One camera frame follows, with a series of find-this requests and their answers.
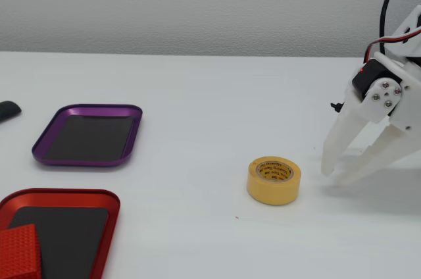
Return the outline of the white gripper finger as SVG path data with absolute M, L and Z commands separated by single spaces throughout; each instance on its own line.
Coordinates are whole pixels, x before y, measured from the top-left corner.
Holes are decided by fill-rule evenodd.
M 339 156 L 370 122 L 379 123 L 401 100 L 401 86 L 391 78 L 372 82 L 365 97 L 352 83 L 345 90 L 343 106 L 323 145 L 321 172 L 329 176 Z
M 366 120 L 337 120 L 335 122 L 335 160 L 346 152 L 349 145 L 368 124 Z M 352 184 L 409 154 L 409 135 L 389 125 L 361 155 L 347 163 L 336 175 L 337 185 Z

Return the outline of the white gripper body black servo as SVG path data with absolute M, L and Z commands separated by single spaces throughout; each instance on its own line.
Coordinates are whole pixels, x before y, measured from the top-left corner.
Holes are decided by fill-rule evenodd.
M 402 131 L 420 131 L 420 58 L 398 63 L 377 54 L 357 72 L 352 86 L 357 111 L 379 123 L 385 118 Z

